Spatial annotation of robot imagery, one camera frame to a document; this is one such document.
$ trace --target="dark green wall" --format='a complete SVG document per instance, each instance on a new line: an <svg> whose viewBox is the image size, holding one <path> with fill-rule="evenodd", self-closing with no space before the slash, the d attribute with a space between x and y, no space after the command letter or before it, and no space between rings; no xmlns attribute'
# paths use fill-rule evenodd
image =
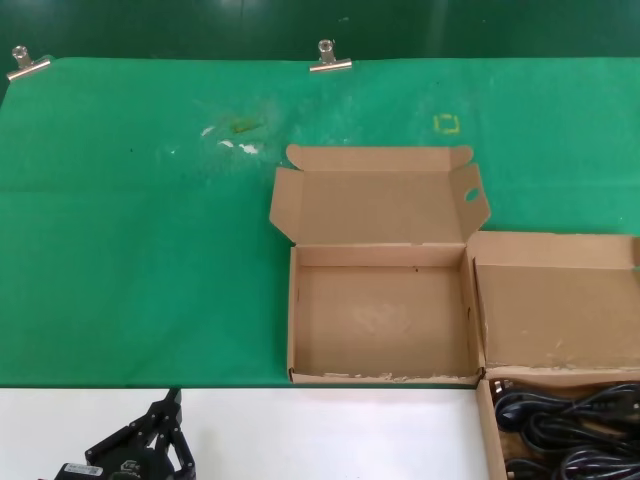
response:
<svg viewBox="0 0 640 480"><path fill-rule="evenodd" d="M32 57L286 59L640 54L635 0L0 0L0 71ZM0 98L6 79L0 84Z"/></svg>

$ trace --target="label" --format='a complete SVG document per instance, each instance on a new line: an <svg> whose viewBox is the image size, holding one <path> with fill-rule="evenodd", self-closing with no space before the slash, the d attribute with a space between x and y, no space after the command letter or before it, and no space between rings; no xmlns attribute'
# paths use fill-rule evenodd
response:
<svg viewBox="0 0 640 480"><path fill-rule="evenodd" d="M80 465L79 463L67 463L64 467L65 472L81 473L83 475L91 475L93 477L99 477L102 475L102 468L90 467L89 465Z"/></svg>

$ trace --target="yellow mark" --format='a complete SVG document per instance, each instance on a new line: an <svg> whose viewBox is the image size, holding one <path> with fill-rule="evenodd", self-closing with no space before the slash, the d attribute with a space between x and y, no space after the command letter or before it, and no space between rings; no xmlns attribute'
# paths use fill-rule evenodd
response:
<svg viewBox="0 0 640 480"><path fill-rule="evenodd" d="M441 113L433 116L433 129L445 135L457 135L460 133L460 120L457 115Z"/></svg>

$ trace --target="cardboard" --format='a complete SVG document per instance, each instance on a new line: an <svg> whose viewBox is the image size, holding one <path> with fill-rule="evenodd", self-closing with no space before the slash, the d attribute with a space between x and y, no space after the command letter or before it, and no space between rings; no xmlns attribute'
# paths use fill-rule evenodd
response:
<svg viewBox="0 0 640 480"><path fill-rule="evenodd" d="M640 239L479 232L468 252L485 355L477 399L487 461L492 480L507 480L505 458L530 454L518 435L498 431L495 380L561 392L640 381Z"/></svg>
<svg viewBox="0 0 640 480"><path fill-rule="evenodd" d="M296 383L477 383L484 363L466 242L489 217L472 152L299 147L271 222L291 254Z"/></svg>

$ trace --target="green cloth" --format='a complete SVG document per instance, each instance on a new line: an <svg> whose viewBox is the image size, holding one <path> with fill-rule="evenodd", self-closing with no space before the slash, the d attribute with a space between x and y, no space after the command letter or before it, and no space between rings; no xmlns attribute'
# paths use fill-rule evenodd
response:
<svg viewBox="0 0 640 480"><path fill-rule="evenodd" d="M0 109L0 384L286 384L290 242L268 213L290 143L468 144L486 228L639 234L638 78L634 59L54 61Z"/></svg>

